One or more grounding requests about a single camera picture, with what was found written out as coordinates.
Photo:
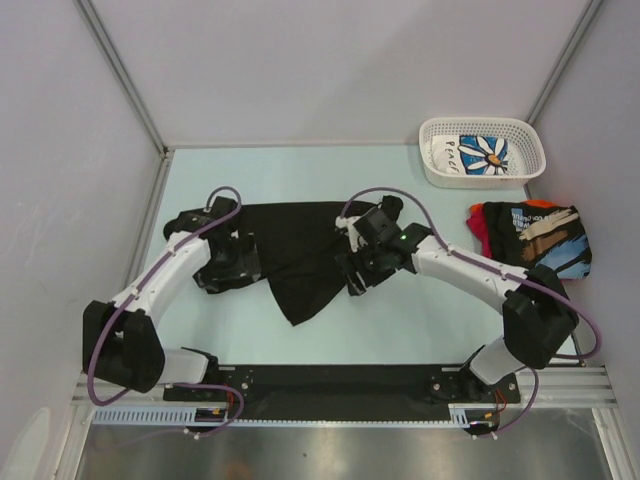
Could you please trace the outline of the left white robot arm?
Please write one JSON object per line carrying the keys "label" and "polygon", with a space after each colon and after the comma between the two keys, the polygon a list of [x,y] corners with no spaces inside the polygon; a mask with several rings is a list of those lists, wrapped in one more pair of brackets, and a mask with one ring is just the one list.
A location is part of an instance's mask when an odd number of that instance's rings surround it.
{"label": "left white robot arm", "polygon": [[157,385],[185,383],[197,398],[221,387],[213,355],[162,345],[157,327],[189,282],[208,294],[257,282],[261,266],[255,236],[241,225],[241,203],[219,196],[204,208],[181,212],[164,231],[159,257],[108,302],[92,301],[83,312],[83,371],[125,391],[146,393]]}

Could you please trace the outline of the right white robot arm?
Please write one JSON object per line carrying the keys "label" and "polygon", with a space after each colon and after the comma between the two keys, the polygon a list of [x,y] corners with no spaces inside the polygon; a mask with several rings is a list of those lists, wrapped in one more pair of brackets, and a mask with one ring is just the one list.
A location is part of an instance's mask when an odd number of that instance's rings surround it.
{"label": "right white robot arm", "polygon": [[406,271],[452,285],[501,315],[501,335],[460,369],[462,391],[473,401],[486,400],[518,370],[547,367],[578,324],[563,285],[546,266],[526,270],[483,258],[445,242],[430,226],[401,228],[379,206],[361,215],[340,213],[335,227],[349,242],[337,262],[350,294]]}

